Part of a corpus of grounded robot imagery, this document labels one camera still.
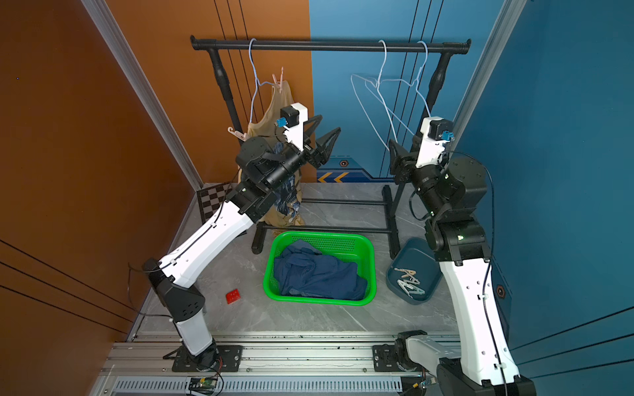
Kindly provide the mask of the white wire hanger tan shirt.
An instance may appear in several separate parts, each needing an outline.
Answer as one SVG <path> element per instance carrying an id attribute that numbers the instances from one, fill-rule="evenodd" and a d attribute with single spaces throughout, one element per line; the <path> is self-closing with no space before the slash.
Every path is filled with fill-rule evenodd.
<path id="1" fill-rule="evenodd" d="M 248 45 L 248 57 L 249 57 L 249 62 L 250 65 L 252 67 L 252 71 L 253 71 L 253 75 L 254 75 L 254 92 L 252 94 L 252 98 L 250 101 L 250 112 L 249 112 L 249 123 L 253 123 L 254 122 L 254 115 L 255 115 L 255 100 L 257 98 L 257 96 L 259 95 L 259 89 L 264 86 L 264 85 L 270 85 L 272 86 L 271 82 L 261 82 L 258 76 L 258 72 L 257 72 L 257 67 L 255 65 L 254 62 L 254 57 L 253 57 L 253 47 L 255 42 L 257 41 L 256 38 L 251 38 L 249 40 L 249 45 Z"/>

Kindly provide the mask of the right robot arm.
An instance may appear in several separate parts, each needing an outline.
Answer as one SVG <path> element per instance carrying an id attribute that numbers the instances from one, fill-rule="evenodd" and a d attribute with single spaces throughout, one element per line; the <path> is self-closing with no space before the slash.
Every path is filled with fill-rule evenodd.
<path id="1" fill-rule="evenodd" d="M 422 333 L 401 333 L 402 365 L 429 372 L 445 395 L 535 395 L 514 362 L 495 302 L 494 234 L 474 214 L 485 194 L 495 193 L 489 170 L 464 153 L 442 152 L 417 165 L 398 143 L 389 150 L 396 182 L 411 184 L 428 212 L 425 239 L 452 297 L 461 348 L 452 355 Z"/>

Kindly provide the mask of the pink clothespin front tan shirt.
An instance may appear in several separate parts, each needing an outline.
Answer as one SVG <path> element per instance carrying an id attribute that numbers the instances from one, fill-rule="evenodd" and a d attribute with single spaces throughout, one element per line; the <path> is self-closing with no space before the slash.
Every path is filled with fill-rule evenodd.
<path id="1" fill-rule="evenodd" d="M 246 133 L 243 133 L 239 130 L 234 129 L 233 127 L 229 127 L 227 129 L 227 131 L 231 134 L 234 135 L 234 137 L 236 137 L 237 139 L 241 140 L 241 141 L 246 141 L 249 137 Z"/>

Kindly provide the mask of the white wire hanger navy shirt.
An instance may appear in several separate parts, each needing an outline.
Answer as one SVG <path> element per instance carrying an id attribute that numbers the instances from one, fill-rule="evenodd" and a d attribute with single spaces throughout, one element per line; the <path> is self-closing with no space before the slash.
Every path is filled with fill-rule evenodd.
<path id="1" fill-rule="evenodd" d="M 382 59 L 381 64 L 379 66 L 378 71 L 374 77 L 359 75 L 359 74 L 351 74 L 350 75 L 350 84 L 353 89 L 353 95 L 360 105 L 360 108 L 365 115 L 367 121 L 371 126 L 371 130 L 375 133 L 376 138 L 378 138 L 379 142 L 383 146 L 384 149 L 389 149 L 389 139 L 391 136 L 396 135 L 396 130 L 394 127 L 394 121 L 392 120 L 391 110 L 388 109 L 388 105 L 386 103 L 386 99 L 384 98 L 381 91 L 381 84 L 383 82 L 383 74 L 385 71 L 385 67 L 388 61 L 388 49 L 387 43 L 385 40 L 379 40 L 377 42 L 380 45 L 382 51 Z M 360 94 L 359 89 L 363 88 L 365 94 L 373 100 L 373 104 L 370 107 L 366 106 L 366 102 L 362 99 L 362 95 Z M 381 112 L 388 122 L 388 132 L 387 137 L 385 137 L 380 131 L 378 126 L 375 123 L 377 115 L 372 115 L 371 110 L 375 110 Z"/>

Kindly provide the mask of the navy printed t-shirt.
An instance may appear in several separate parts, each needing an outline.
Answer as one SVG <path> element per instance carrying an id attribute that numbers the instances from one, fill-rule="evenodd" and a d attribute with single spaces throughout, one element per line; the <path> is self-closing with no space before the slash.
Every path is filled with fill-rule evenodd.
<path id="1" fill-rule="evenodd" d="M 273 278 L 279 293 L 292 297 L 362 300 L 368 288 L 356 262 L 326 255 L 301 239 L 274 259 Z"/>

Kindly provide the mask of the yellow clothespin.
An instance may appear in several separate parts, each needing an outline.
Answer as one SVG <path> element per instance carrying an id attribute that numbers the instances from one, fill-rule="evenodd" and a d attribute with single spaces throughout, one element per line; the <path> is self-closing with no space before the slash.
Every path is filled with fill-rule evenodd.
<path id="1" fill-rule="evenodd" d="M 404 268 L 395 268 L 394 271 L 402 273 L 401 280 L 408 281 L 408 282 L 413 283 L 415 285 L 419 285 L 420 284 L 419 279 L 416 277 L 416 271 L 415 270 L 409 270 L 409 269 L 404 269 Z"/>

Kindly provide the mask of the white clothespin navy shirt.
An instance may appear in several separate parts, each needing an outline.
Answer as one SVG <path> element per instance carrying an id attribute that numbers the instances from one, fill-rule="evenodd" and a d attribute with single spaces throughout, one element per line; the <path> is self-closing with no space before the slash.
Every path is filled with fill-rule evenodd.
<path id="1" fill-rule="evenodd" d="M 404 293 L 406 293 L 408 295 L 408 291 L 414 288 L 419 288 L 417 287 L 417 285 L 410 283 L 408 281 L 405 280 L 398 280 L 397 281 L 398 286 L 401 288 L 401 290 L 404 291 Z"/>

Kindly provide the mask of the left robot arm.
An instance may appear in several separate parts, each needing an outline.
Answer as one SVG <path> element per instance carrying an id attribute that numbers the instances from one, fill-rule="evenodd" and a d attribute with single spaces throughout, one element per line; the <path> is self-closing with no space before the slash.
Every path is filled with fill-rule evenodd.
<path id="1" fill-rule="evenodd" d="M 317 140 L 312 135 L 321 116 L 310 117 L 294 126 L 297 143 L 282 141 L 280 151 L 262 136 L 246 140 L 236 158 L 243 173 L 211 219 L 189 239 L 159 260 L 147 260 L 141 271 L 147 275 L 169 315 L 187 356 L 203 366 L 217 356 L 216 343 L 204 320 L 206 302 L 195 283 L 203 270 L 236 237 L 246 232 L 283 196 L 283 187 L 304 165 L 326 164 L 341 130 L 335 128 Z"/>

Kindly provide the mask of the light blue wire hanger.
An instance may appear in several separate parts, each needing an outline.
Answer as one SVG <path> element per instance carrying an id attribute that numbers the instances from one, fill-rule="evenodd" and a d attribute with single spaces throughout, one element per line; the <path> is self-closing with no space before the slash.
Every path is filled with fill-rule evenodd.
<path id="1" fill-rule="evenodd" d="M 421 79 L 423 77 L 423 68 L 424 66 L 427 65 L 427 62 L 429 60 L 429 46 L 428 43 L 425 41 L 417 41 L 416 44 L 419 46 L 423 46 L 424 48 L 424 62 L 423 64 L 419 67 L 418 72 L 415 76 L 414 79 L 411 80 L 404 80 L 404 79 L 383 79 L 383 70 L 386 66 L 386 62 L 387 62 L 387 44 L 386 41 L 384 40 L 379 40 L 378 43 L 380 43 L 383 47 L 383 53 L 384 53 L 384 58 L 383 61 L 381 63 L 381 67 L 379 69 L 379 73 L 376 79 L 372 80 L 372 79 L 368 79 L 364 81 L 364 86 L 366 88 L 366 90 L 368 90 L 368 92 L 371 93 L 371 95 L 373 95 L 373 97 L 375 97 L 375 99 L 381 103 L 381 105 L 383 105 L 386 115 L 388 116 L 388 120 L 389 120 L 389 124 L 390 124 L 390 131 L 393 135 L 393 137 L 398 140 L 399 136 L 396 132 L 396 127 L 395 127 L 395 123 L 394 121 L 396 120 L 397 123 L 401 126 L 403 126 L 405 128 L 405 130 L 407 132 L 409 132 L 412 136 L 414 136 L 414 132 L 409 128 L 409 125 L 404 123 L 403 120 L 401 120 L 400 117 L 398 117 L 398 115 L 396 115 L 396 113 L 391 110 L 391 108 L 388 107 L 388 105 L 386 104 L 386 100 L 384 99 L 383 95 L 381 94 L 381 84 L 382 83 L 403 83 L 404 85 L 406 85 L 406 87 L 408 88 L 412 88 L 414 89 L 415 95 L 419 98 L 421 98 L 423 100 L 424 103 L 424 109 L 425 110 L 430 110 L 429 107 L 429 103 L 427 101 L 426 96 L 424 96 L 422 94 L 422 92 L 420 91 L 420 84 L 421 84 Z"/>

